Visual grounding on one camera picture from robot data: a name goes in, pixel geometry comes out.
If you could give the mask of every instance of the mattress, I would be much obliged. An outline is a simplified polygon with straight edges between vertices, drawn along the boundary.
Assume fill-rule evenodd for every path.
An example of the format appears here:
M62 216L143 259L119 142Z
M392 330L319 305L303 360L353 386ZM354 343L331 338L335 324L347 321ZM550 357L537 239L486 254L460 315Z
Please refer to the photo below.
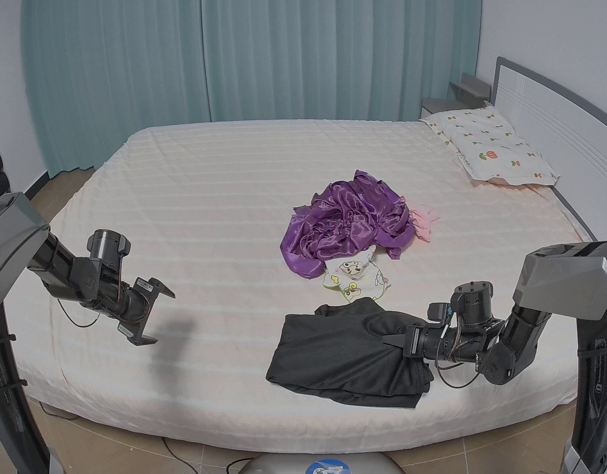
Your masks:
M136 432L269 452L348 453L420 446L526 420L576 396L575 320L554 315L532 366L504 386L464 389L435 374L416 409L351 407L265 380L284 315L342 304L322 278L284 264L279 243L292 207L356 169L386 181L441 219L432 242L414 239L400 260L374 262L391 287L387 310L425 317L469 280L494 285L506 318L524 256L578 241L544 187L471 181L455 153L422 122L246 121L150 128L132 135L55 217L51 229L76 255L97 228L126 235L123 279L157 277L159 296L134 347L102 317L71 325L25 270L6 300L28 395ZM64 303L74 320L95 313ZM467 364L448 371L460 384Z

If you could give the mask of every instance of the purple garment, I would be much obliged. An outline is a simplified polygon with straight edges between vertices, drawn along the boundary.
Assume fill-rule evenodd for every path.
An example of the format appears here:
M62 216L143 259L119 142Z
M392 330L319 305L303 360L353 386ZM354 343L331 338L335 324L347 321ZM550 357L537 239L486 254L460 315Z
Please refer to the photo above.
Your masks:
M290 270L307 279L323 274L326 260L350 257L371 244L398 260L415 234L398 194L360 170L353 181L330 184L294 212L280 248Z

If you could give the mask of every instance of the pillow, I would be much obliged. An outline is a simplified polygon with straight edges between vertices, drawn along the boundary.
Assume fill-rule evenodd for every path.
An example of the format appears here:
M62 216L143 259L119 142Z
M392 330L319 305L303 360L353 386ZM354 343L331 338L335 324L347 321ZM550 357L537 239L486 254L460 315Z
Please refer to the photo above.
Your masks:
M473 179L550 186L559 177L536 149L516 135L494 106L435 113L420 121L456 148Z

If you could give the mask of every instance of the folded black garment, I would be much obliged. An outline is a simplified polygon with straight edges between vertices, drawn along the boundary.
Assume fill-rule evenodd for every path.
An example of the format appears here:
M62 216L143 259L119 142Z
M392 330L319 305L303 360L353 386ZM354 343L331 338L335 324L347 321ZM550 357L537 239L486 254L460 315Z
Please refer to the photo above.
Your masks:
M404 358L382 336L424 324L410 314L385 311L369 297L322 305L314 315L286 315L266 379L342 404L414 408L433 375L422 359Z

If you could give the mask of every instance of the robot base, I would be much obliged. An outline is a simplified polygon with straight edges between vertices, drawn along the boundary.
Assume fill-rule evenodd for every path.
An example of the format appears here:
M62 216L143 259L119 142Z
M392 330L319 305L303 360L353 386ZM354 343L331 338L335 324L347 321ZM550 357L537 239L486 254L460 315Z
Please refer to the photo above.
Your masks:
M404 474L382 453L267 453L244 465L240 474Z

